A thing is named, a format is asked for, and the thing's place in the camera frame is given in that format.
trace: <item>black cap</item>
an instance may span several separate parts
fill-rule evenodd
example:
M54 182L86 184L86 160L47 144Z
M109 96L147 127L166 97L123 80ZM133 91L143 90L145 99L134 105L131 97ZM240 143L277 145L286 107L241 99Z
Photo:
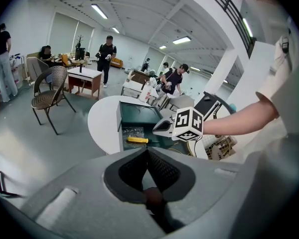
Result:
M189 74L188 65L182 64L181 66L184 68L185 72L187 72Z

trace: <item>round white table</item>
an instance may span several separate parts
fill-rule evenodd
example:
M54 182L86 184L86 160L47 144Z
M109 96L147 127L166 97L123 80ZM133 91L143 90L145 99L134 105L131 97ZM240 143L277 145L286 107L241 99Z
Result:
M117 109L119 101L150 106L139 99L126 96L111 96L97 101L90 109L88 127L96 144L107 154L120 152Z

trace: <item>screwdriver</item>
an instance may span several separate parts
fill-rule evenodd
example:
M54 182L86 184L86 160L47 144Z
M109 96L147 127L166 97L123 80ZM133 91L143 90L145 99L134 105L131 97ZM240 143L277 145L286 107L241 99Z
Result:
M132 142L143 142L143 143L159 143L159 141L153 141L147 138L139 138L139 137L128 137L128 141L132 141Z

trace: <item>fluorescent light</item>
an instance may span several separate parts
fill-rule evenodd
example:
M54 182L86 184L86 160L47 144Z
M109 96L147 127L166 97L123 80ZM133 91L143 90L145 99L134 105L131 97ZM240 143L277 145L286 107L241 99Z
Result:
M247 23L247 21L246 21L245 18L243 18L243 22L244 22L244 24L245 24L245 26L246 26L246 28L247 28L247 31L248 31L248 33L249 33L249 36L250 36L250 37L253 37L253 33L251 32L250 27L249 27L249 25L248 25L248 23Z
M189 42L189 41L191 41L191 39L188 36L186 36L186 37L183 37L181 39L175 40L173 43L179 44L179 43Z
M102 18L104 19L108 19L108 17L105 15L104 12L102 12L102 10L96 5L96 4L92 4L91 7L96 10L98 12L99 15L102 16Z
M112 27L112 29L116 32L116 33L120 33L117 29L116 29L116 27Z
M191 69L196 70L196 71L200 71L198 68L192 67L192 66L191 66Z

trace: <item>person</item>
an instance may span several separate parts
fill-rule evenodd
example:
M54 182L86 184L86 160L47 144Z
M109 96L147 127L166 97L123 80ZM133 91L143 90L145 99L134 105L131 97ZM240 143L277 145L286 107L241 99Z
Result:
M96 57L99 57L98 61L98 71L104 71L104 88L107 88L107 82L109 78L110 62L111 59L116 57L116 47L113 46L113 36L108 35L106 37L106 43L100 46L98 54Z
M299 31L290 17L286 36L276 43L272 68L277 72L275 76L268 76L255 93L259 99L256 103L233 115L204 122L203 134L243 135L262 129L242 151L224 161L244 162L251 152L263 150L273 140L286 136L287 128L291 131L299 128L299 107L298 112L291 108L299 98ZM288 117L283 122L280 113L286 116L286 111L289 111Z
M0 24L0 91L3 102L9 102L10 98L6 92L4 78L10 87L13 96L18 94L18 88L14 82L11 71L9 52L11 50L11 36L5 30L5 24Z
M46 63L49 67L63 66L62 62L53 62L54 57L51 55L51 46L43 46L40 52L40 60Z
M165 62L164 64L163 64L163 74L165 74L165 73L167 73L169 70L170 70L170 68L168 68L169 67L169 64L167 63L167 62Z
M174 94L177 87L179 95L181 95L180 84L183 79L183 73L189 73L188 65L182 64L178 69L169 70L166 74L159 76L157 79L161 80L161 91L158 93L153 106L156 106L165 94Z
M147 70L149 68L149 66L150 66L150 58L147 58L147 60L142 65L141 71L144 72L145 70Z

